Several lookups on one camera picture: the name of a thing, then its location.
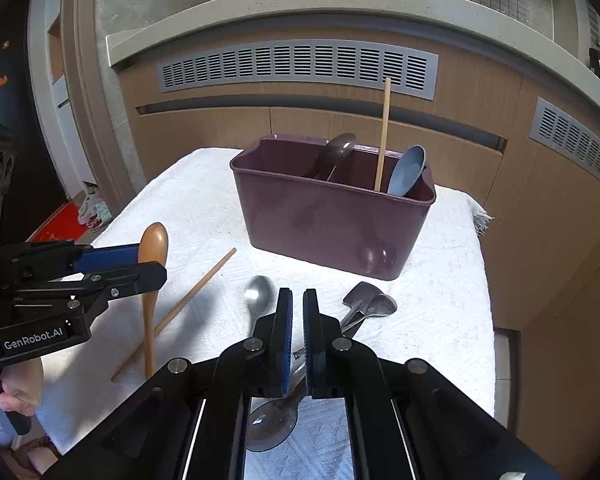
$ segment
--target dark ladle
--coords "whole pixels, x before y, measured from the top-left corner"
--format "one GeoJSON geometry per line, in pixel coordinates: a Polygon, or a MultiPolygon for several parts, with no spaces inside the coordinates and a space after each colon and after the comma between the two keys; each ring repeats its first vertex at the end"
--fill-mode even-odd
{"type": "Polygon", "coordinates": [[[356,136],[354,134],[341,134],[334,137],[323,147],[311,169],[303,176],[322,180],[321,177],[328,172],[327,180],[329,180],[338,163],[349,156],[355,145],[356,136]]]}

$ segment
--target door frame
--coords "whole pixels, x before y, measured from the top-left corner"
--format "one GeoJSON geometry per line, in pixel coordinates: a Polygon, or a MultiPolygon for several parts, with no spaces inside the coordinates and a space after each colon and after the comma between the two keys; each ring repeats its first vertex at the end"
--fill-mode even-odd
{"type": "Polygon", "coordinates": [[[94,1],[61,0],[64,77],[84,153],[103,199],[112,215],[117,216],[136,193],[113,131],[100,79],[94,1]]]}

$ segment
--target human hand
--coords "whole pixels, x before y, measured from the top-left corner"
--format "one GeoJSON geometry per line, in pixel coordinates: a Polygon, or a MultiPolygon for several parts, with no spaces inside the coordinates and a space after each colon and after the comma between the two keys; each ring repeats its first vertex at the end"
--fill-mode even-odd
{"type": "Polygon", "coordinates": [[[42,396],[43,369],[39,357],[7,366],[0,375],[0,409],[32,416],[42,396]]]}

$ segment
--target screw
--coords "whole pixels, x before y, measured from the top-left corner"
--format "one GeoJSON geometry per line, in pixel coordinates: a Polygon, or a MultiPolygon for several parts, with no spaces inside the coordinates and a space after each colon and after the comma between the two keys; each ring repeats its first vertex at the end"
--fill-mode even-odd
{"type": "Polygon", "coordinates": [[[346,337],[337,337],[336,339],[331,341],[331,345],[336,350],[340,350],[341,352],[346,352],[347,350],[349,350],[349,348],[351,348],[351,339],[348,339],[346,337]]]}
{"type": "Polygon", "coordinates": [[[180,374],[187,369],[187,362],[182,357],[176,357],[175,359],[169,361],[167,369],[172,374],[180,374]]]}
{"type": "Polygon", "coordinates": [[[244,346],[245,350],[248,350],[249,352],[255,352],[256,350],[260,350],[264,346],[264,343],[262,342],[262,339],[250,337],[244,340],[242,346],[244,346]]]}
{"type": "Polygon", "coordinates": [[[422,375],[426,373],[429,367],[422,359],[412,359],[407,363],[407,368],[412,374],[422,375]]]}

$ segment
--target table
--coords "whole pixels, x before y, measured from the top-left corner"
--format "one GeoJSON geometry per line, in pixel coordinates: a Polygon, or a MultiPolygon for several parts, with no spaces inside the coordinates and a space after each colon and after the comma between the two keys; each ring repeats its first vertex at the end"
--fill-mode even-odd
{"type": "MultiPolygon", "coordinates": [[[[158,296],[156,320],[231,247],[237,248],[158,337],[158,367],[176,356],[210,359],[246,338],[249,315],[242,294],[256,274],[293,291],[292,349],[302,346],[305,289],[316,288],[320,311],[341,319],[347,312],[342,298],[365,280],[393,296],[398,311],[366,320],[356,339],[381,358],[429,361],[493,415],[493,325],[475,228],[484,223],[484,210],[467,194],[436,186],[438,199],[401,275],[392,282],[363,278],[251,247],[229,168],[237,153],[205,148],[185,156],[152,180],[93,243],[137,243],[152,222],[165,225],[168,280],[158,296]]],[[[142,340],[139,298],[111,301],[91,330],[90,341],[43,357],[45,386],[37,415],[62,453],[143,382],[141,360],[115,384],[109,380],[142,340]]],[[[266,453],[248,453],[245,478],[351,478],[344,402],[305,399],[299,413],[285,443],[266,453]]]]}

